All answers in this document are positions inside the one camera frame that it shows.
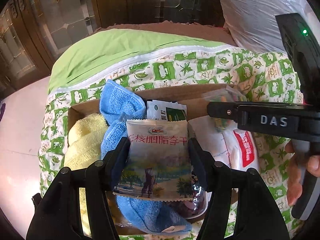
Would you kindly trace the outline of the person right hand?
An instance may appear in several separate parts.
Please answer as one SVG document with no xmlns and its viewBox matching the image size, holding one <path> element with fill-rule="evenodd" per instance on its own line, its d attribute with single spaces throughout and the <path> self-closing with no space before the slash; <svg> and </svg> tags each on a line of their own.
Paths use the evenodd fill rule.
<svg viewBox="0 0 320 240">
<path fill-rule="evenodd" d="M 308 159 L 306 170 L 312 175 L 319 177 L 319 155 L 313 155 Z M 289 206 L 293 206 L 303 192 L 303 188 L 300 183 L 302 171 L 298 167 L 296 154 L 294 154 L 294 156 L 290 159 L 287 171 L 289 175 L 287 182 L 287 202 Z"/>
</svg>

